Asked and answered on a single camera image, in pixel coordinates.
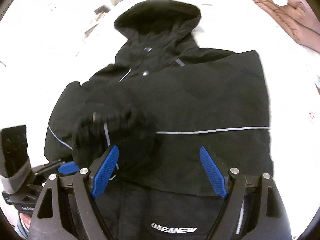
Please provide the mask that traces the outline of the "person's left hand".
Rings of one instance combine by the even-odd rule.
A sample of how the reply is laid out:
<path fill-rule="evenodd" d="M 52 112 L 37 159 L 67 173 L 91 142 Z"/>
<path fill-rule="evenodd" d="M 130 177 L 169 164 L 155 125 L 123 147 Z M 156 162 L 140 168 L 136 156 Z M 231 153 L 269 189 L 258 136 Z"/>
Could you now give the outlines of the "person's left hand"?
<path fill-rule="evenodd" d="M 19 213 L 19 217 L 21 220 L 22 225 L 29 231 L 30 223 L 31 223 L 31 217 L 29 215 Z"/>

